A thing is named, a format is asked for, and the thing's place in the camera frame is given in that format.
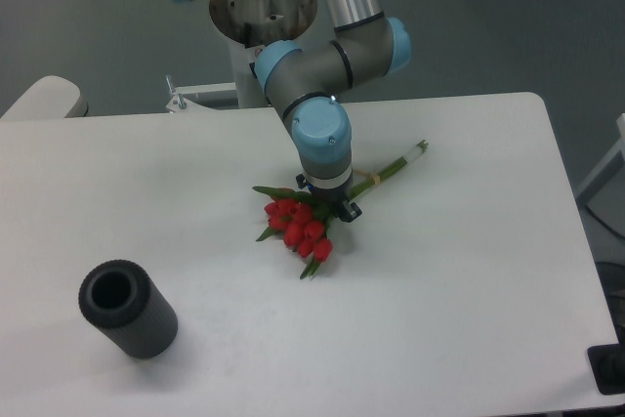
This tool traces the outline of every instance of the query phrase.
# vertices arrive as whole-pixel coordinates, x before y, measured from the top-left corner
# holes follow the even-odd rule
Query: black foam tube
[[[146,271],[130,261],[100,264],[85,277],[80,311],[134,358],[151,358],[174,341],[178,319]]]

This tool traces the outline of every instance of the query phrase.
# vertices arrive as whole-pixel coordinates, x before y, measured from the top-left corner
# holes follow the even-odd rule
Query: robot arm
[[[341,219],[360,215],[349,203],[352,128],[334,96],[382,77],[410,60],[410,38],[401,22],[387,19],[379,0],[326,0],[336,39],[303,52],[293,41],[263,50],[255,73],[300,154],[301,188],[330,200]]]

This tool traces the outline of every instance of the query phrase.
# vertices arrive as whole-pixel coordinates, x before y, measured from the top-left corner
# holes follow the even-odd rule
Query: flower stem
[[[407,153],[402,155],[400,158],[395,160],[390,165],[386,166],[378,173],[378,177],[380,178],[380,182],[384,182],[391,176],[395,175],[399,170],[401,170],[404,166],[412,163],[414,160],[419,158],[428,148],[428,143],[426,141],[421,141],[415,147],[411,148]],[[356,199],[359,195],[363,194],[366,190],[371,189],[375,186],[376,180],[374,177],[369,176],[366,180],[357,185],[353,186],[350,190],[350,200]]]

